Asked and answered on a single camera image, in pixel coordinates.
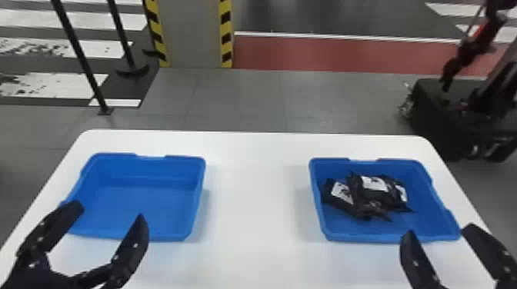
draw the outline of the black pole base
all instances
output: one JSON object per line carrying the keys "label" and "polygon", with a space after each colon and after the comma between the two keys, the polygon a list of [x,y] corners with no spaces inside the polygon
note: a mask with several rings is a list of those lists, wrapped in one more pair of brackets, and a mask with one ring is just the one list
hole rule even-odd
{"label": "black pole base", "polygon": [[130,66],[127,63],[120,65],[118,68],[115,69],[118,75],[124,77],[124,78],[138,78],[142,77],[147,72],[149,72],[149,65],[135,65]]}
{"label": "black pole base", "polygon": [[106,110],[102,110],[102,108],[100,108],[98,110],[97,115],[112,115],[114,110],[115,110],[115,108],[108,108]]}
{"label": "black pole base", "polygon": [[142,53],[144,55],[147,55],[148,57],[158,57],[158,55],[160,54],[160,52],[158,52],[158,50],[156,50],[154,48],[151,48],[151,49],[142,48]]}

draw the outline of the red floor stripe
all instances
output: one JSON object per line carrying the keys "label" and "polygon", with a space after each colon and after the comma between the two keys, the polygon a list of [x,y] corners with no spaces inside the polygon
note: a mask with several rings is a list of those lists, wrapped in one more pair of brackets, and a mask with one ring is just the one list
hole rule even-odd
{"label": "red floor stripe", "polygon": [[[479,57],[462,75],[487,75],[506,47]],[[239,36],[234,68],[439,75],[456,49],[446,43]]]}

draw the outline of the yellow and black striped pole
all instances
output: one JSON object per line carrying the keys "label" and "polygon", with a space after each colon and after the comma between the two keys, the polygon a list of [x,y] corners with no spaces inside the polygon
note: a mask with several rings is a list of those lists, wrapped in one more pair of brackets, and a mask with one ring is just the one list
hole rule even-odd
{"label": "yellow and black striped pole", "polygon": [[169,67],[170,64],[167,60],[167,48],[165,47],[163,38],[162,23],[160,22],[157,1],[158,0],[144,0],[145,15],[149,23],[149,31],[151,32],[160,67]]}
{"label": "yellow and black striped pole", "polygon": [[232,2],[219,0],[221,66],[231,68],[233,60]]}

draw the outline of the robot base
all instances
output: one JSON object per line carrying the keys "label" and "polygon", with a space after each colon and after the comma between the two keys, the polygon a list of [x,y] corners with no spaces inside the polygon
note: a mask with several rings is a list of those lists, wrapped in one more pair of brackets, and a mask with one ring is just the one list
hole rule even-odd
{"label": "robot base", "polygon": [[468,97],[481,83],[456,80],[449,92],[443,92],[438,79],[419,79],[409,96],[409,124],[445,161],[502,162],[517,147],[517,110],[494,119],[467,109]]}

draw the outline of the white table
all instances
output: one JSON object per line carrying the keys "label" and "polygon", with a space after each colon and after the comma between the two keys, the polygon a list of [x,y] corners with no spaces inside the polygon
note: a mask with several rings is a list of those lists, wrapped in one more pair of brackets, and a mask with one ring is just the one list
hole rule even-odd
{"label": "white table", "polygon": [[[23,238],[68,195],[88,158],[107,151],[189,154],[207,163],[191,236],[151,243],[127,289],[410,288],[398,245],[324,238],[309,180],[314,157],[416,159],[461,226],[474,222],[486,228],[434,148],[420,137],[94,130],[74,143],[6,241],[0,251],[2,278]],[[66,235],[51,263],[75,274],[108,262],[117,246],[117,241]],[[445,286],[493,287],[465,240],[424,249]]]}

